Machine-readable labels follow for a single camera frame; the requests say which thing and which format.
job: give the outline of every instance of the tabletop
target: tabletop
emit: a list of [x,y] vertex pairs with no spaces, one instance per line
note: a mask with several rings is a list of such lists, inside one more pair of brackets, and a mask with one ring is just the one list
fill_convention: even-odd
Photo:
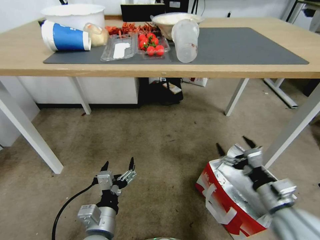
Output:
[[[106,20],[107,25],[122,25]],[[38,22],[0,34],[1,76],[320,78],[320,36],[275,18],[207,18],[200,27],[250,27],[307,65],[44,64],[52,52]]]
[[320,2],[312,2],[312,1],[305,1],[305,0],[299,0],[298,2],[299,3],[305,3],[305,4],[308,4],[308,5],[312,5],[312,6],[315,6],[315,7],[320,7]]

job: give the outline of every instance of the white label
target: white label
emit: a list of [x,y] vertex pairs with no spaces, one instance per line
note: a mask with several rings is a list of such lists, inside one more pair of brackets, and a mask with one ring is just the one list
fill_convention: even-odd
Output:
[[124,50],[129,47],[130,47],[130,43],[117,43],[114,46],[113,58],[114,59],[123,58]]
[[169,2],[169,7],[180,8],[180,2]]

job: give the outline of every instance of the plastic bag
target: plastic bag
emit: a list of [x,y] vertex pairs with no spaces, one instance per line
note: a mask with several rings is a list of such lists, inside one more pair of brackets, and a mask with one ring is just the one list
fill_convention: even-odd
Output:
[[98,47],[107,44],[109,33],[105,28],[98,27],[93,23],[87,23],[83,30],[89,33],[92,47]]

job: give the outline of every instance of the bag handle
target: bag handle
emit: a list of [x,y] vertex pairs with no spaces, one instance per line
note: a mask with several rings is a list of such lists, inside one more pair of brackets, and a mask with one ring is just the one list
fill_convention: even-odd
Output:
[[210,196],[216,189],[217,187],[213,183],[208,188],[206,193],[206,208],[218,223],[227,225],[235,217],[237,211],[233,207],[230,207],[229,211],[226,212],[214,197],[209,202]]

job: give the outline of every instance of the beige carpet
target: beige carpet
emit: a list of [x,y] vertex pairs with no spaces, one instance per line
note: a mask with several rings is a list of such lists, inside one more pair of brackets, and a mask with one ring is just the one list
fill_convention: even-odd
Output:
[[[46,109],[33,121],[64,165],[53,174],[20,137],[0,151],[1,239],[51,239],[60,207],[109,160],[123,173],[131,156],[137,178],[119,198],[114,239],[171,236],[179,239],[231,239],[205,208],[194,183],[205,164],[218,157],[215,143],[243,146],[246,135],[267,148],[297,110],[288,109],[260,79],[249,81],[233,114],[223,110],[238,83],[210,80],[206,88],[183,84],[179,105],[140,109],[101,109],[81,116],[81,109]],[[299,104],[305,97],[290,82],[285,89]],[[298,185],[297,206],[320,217],[320,150],[307,127],[272,165],[278,178]],[[83,239],[76,218],[83,204],[99,201],[99,187],[75,199],[64,211],[57,240]],[[265,231],[251,239],[273,239]]]

